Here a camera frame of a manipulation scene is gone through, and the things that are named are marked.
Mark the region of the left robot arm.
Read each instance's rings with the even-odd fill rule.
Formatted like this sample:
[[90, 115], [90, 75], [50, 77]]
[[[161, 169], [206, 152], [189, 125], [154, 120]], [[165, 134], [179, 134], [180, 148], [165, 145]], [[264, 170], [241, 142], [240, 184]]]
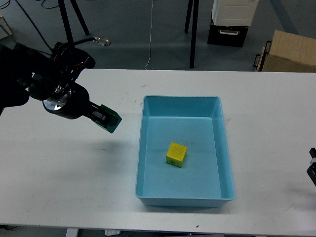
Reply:
[[113, 116], [89, 100], [87, 90], [76, 83], [95, 60], [71, 44], [57, 43], [51, 57], [17, 43], [13, 49], [0, 47], [0, 109], [26, 104], [29, 98], [42, 102], [51, 114], [77, 119], [88, 117], [107, 126]]

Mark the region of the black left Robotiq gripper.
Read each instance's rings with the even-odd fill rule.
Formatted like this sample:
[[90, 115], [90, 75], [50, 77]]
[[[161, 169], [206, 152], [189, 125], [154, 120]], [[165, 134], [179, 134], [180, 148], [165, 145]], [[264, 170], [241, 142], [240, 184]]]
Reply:
[[48, 98], [42, 102], [45, 110], [51, 114], [66, 118], [77, 119], [81, 116], [90, 118], [95, 123], [107, 125], [107, 109], [89, 100], [88, 91], [75, 83], [72, 88], [59, 99]]

